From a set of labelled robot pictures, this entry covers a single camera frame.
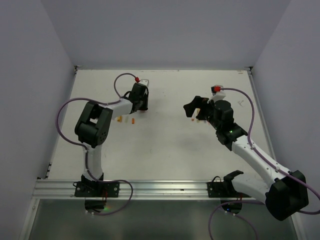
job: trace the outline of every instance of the purple cable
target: purple cable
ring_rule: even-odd
[[[136,77],[136,76],[134,76],[134,75],[131,74],[131,73],[122,73],[122,74],[120,74],[119,76],[116,77],[116,79],[114,80],[114,83],[113,83],[113,87],[114,87],[114,90],[115,90],[116,94],[117,94],[119,97],[121,97],[121,96],[120,96],[120,94],[118,93],[118,91],[117,91],[117,89],[116,89],[116,81],[118,80],[119,77],[121,77],[121,76],[123,76],[123,75],[130,75],[130,76],[133,76],[134,78]],[[94,180],[97,181],[97,182],[104,183],[104,184],[105,184],[105,183],[114,183],[114,182],[123,182],[123,183],[126,183],[126,184],[128,184],[128,185],[130,186],[130,188],[131,188],[131,194],[130,194],[130,196],[129,196],[129,199],[126,201],[126,203],[125,203],[123,206],[121,206],[121,207],[118,208],[117,210],[110,211],[110,212],[91,212],[91,213],[93,213],[94,215],[100,215],[100,216],[106,216],[106,215],[115,214],[115,213],[121,211],[122,209],[124,209],[124,208],[129,204],[129,202],[130,202],[130,200],[131,200],[131,198],[132,198],[132,196],[133,196],[133,194],[134,194],[134,188],[133,188],[132,184],[131,184],[129,181],[123,180],[123,179],[103,181],[103,180],[99,180],[99,179],[97,179],[96,177],[94,177],[94,176],[92,175],[92,173],[90,172],[89,167],[88,167],[88,147],[87,147],[86,145],[82,144],[82,143],[75,142],[75,141],[72,141],[72,140],[70,140],[69,138],[67,138],[67,137],[62,133],[62,131],[61,131],[61,129],[60,129],[60,126],[59,126],[59,116],[60,116],[61,111],[64,109],[64,107],[65,107],[67,104],[71,103],[71,102],[80,101],[80,100],[89,101],[89,102],[94,102],[94,103],[96,103],[96,104],[108,106],[108,105],[113,105],[113,104],[119,103],[119,102],[121,101],[121,99],[119,99],[119,100],[117,100],[117,101],[107,102],[107,103],[106,103],[106,102],[100,102],[100,101],[96,101],[96,100],[93,100],[93,99],[90,99],[90,98],[85,98],[85,97],[72,98],[72,99],[69,99],[68,101],[66,101],[66,102],[60,107],[60,109],[58,110],[58,113],[57,113],[57,115],[56,115],[56,118],[55,118],[55,128],[56,128],[57,132],[59,133],[59,135],[60,135],[65,141],[67,141],[68,143],[71,143],[71,144],[77,145],[77,146],[81,146],[81,147],[83,147],[83,148],[85,149],[84,164],[85,164],[85,168],[86,168],[89,176],[90,176],[92,179],[94,179]]]
[[[211,238],[211,240],[214,240],[214,237],[212,236],[212,232],[211,232],[211,220],[212,220],[212,217],[213,215],[215,214],[215,212],[222,206],[224,205],[228,205],[228,204],[257,204],[257,205],[261,205],[263,203],[259,202],[259,201],[256,201],[256,200],[241,200],[241,201],[228,201],[228,202],[224,202],[224,203],[221,203],[219,206],[217,206],[213,211],[212,213],[210,214],[210,217],[209,217],[209,222],[208,222],[208,231],[209,231],[209,236]],[[253,229],[254,231],[254,235],[255,235],[255,239],[258,240],[258,232],[256,230],[256,228],[254,227],[254,225],[248,221],[247,219],[245,219],[243,216],[240,216],[238,214],[235,215],[235,217],[237,218],[240,218],[242,219],[243,221],[247,222],[251,228]]]
[[[252,147],[253,144],[252,144],[252,141],[251,141],[251,131],[252,131],[252,128],[253,128],[253,125],[254,125],[254,120],[255,120],[255,107],[254,107],[253,101],[248,96],[248,94],[246,94],[244,91],[241,91],[239,89],[222,87],[221,90],[231,90],[231,91],[239,92],[239,93],[245,95],[246,98],[249,100],[250,105],[251,105],[251,109],[252,109],[252,118],[251,118],[251,123],[250,123],[249,130],[248,130],[248,142],[249,142],[250,147]],[[270,165],[273,169],[277,169],[277,167],[275,165],[273,165],[268,159],[266,159],[255,147],[252,147],[252,149],[268,165]],[[305,182],[301,181],[300,179],[297,179],[296,177],[290,175],[289,173],[287,173],[287,172],[285,172],[285,171],[283,171],[281,169],[279,169],[277,171],[279,173],[282,173],[283,175],[287,176],[288,178],[291,178],[292,180],[298,182],[299,184],[303,185],[305,188],[309,189],[320,200],[320,194],[313,187],[311,187],[310,185],[306,184]],[[308,215],[317,215],[317,214],[320,214],[320,210],[318,210],[318,211],[302,211],[302,210],[300,210],[300,211],[298,211],[298,213],[308,214]]]

